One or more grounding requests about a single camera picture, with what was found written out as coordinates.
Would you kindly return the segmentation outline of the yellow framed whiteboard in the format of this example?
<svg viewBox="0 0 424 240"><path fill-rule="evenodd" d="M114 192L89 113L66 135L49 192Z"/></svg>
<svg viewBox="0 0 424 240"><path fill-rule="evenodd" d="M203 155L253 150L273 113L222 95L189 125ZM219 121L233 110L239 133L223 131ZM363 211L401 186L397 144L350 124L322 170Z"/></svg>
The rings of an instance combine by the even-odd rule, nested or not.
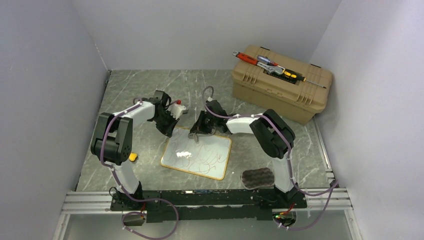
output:
<svg viewBox="0 0 424 240"><path fill-rule="evenodd" d="M230 157L232 140L228 137L202 136L195 141L187 128L176 127L168 140L160 164L163 167L221 181Z"/></svg>

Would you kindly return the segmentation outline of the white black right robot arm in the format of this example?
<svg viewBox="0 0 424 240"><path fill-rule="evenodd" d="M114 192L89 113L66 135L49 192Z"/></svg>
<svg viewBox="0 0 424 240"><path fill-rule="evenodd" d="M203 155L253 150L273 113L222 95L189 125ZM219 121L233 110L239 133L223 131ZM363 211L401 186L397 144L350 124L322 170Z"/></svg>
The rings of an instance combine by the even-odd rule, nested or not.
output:
<svg viewBox="0 0 424 240"><path fill-rule="evenodd" d="M265 169L245 170L241 180L246 189L274 186L276 203L287 208L295 201L296 180L289 163L296 135L286 122L273 110L263 113L240 115L227 114L217 100L207 101L188 137L195 142L201 136L224 134L252 134L262 150L272 159L273 172Z"/></svg>

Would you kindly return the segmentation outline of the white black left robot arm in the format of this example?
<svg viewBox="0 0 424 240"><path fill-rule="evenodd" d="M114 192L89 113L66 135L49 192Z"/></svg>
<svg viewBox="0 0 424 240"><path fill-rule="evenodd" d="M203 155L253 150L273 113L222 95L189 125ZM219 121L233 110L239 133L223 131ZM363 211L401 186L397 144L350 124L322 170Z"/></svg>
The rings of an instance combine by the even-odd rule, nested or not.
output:
<svg viewBox="0 0 424 240"><path fill-rule="evenodd" d="M167 93L156 90L152 97L134 98L132 106L124 110L103 112L98 116L90 151L110 170L117 191L125 194L123 202L129 209L137 210L144 203L142 184L129 162L134 128L154 122L156 129L170 138L186 112L187 108L179 99L172 101Z"/></svg>

